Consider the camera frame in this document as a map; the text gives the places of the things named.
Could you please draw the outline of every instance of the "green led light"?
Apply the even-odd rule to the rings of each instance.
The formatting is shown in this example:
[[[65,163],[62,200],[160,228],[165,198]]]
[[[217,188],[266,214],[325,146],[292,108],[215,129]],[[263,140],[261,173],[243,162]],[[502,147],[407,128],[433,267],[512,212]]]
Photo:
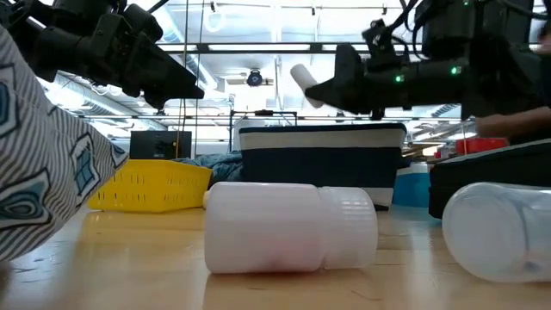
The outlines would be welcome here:
[[[461,67],[460,66],[452,67],[449,72],[451,73],[451,75],[460,74],[461,73]]]

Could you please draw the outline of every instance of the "clear plastic cup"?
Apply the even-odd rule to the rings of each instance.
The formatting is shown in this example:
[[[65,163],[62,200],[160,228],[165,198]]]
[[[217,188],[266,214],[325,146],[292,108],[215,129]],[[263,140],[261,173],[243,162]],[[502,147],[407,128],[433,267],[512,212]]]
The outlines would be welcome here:
[[[551,189],[468,185],[444,209],[443,235],[455,260],[475,276],[551,281]]]

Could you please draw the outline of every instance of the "wooden table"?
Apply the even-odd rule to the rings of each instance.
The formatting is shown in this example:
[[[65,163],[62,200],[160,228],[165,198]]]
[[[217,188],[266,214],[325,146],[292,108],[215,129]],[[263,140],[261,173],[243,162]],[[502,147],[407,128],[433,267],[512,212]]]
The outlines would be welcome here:
[[[177,214],[83,210],[41,248],[2,266],[0,309],[550,309],[551,284],[479,280],[449,255],[426,210],[378,213],[365,270],[211,276],[199,209]]]

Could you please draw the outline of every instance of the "yellow basket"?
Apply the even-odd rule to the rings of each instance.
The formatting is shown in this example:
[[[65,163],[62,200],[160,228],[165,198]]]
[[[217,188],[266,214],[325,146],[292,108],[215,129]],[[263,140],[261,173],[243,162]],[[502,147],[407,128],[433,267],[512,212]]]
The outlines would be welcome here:
[[[155,213],[201,207],[211,173],[170,160],[129,160],[89,199],[88,207]]]

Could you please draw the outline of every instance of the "bottle cap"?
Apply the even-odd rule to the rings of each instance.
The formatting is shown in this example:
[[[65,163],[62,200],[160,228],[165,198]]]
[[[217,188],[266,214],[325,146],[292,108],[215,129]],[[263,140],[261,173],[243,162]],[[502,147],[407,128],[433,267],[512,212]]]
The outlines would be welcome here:
[[[446,205],[446,244],[457,263],[475,276],[508,282],[511,272],[522,271],[526,235],[515,201],[497,184],[476,183],[457,191]]]
[[[319,189],[324,219],[326,269],[363,268],[373,263],[379,232],[375,207],[358,188]]]

